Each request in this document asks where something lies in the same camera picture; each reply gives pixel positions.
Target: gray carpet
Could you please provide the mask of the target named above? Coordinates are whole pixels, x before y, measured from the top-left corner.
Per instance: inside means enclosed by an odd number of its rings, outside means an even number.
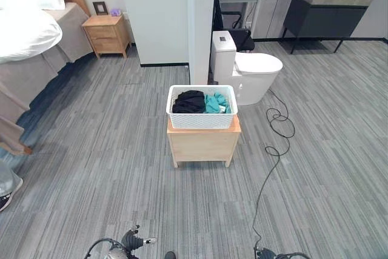
[[[379,41],[256,43],[284,68],[272,90],[295,123],[290,152],[264,189],[261,245],[312,258],[388,258],[388,50]],[[133,224],[156,245],[142,258],[253,258],[255,200],[283,150],[265,112],[270,94],[239,108],[242,135],[230,167],[173,168],[166,137],[170,85],[184,67],[140,68],[129,58],[87,56],[68,65],[19,121],[31,156],[3,159],[24,185],[0,214],[0,257],[83,258],[100,237]],[[92,258],[103,258],[108,244]]]

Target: nightstand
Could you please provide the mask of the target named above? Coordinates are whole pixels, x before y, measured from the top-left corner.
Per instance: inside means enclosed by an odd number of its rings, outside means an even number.
[[[131,45],[122,15],[93,15],[82,27],[97,58],[100,58],[99,54],[105,53],[120,53],[127,57],[125,50],[128,44]]]
[[[233,117],[229,129],[223,130],[175,129],[169,118],[167,136],[173,165],[177,168],[179,162],[185,161],[225,161],[225,166],[229,167],[240,133],[237,115]]]

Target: white plastic basket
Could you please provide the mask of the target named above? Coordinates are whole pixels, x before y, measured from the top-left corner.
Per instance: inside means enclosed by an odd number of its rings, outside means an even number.
[[[199,90],[213,95],[224,95],[229,103],[231,113],[173,113],[172,106],[178,95],[188,90]],[[176,129],[228,129],[233,116],[237,114],[237,102],[233,87],[230,85],[172,85],[167,98],[166,112]]]

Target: gray bed sheet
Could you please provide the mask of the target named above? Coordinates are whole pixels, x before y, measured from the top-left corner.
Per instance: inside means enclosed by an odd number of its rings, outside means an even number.
[[[62,29],[62,39],[44,53],[21,61],[0,64],[0,143],[13,152],[22,152],[19,142],[24,129],[16,122],[33,99],[68,62],[75,62],[93,50],[82,29],[88,19],[82,8],[72,2],[65,10],[46,11]]]

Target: white toilet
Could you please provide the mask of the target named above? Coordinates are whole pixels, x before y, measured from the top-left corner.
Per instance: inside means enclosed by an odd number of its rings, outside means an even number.
[[[262,53],[236,53],[227,30],[213,32],[210,67],[214,81],[231,85],[237,105],[258,103],[282,69],[282,62]]]

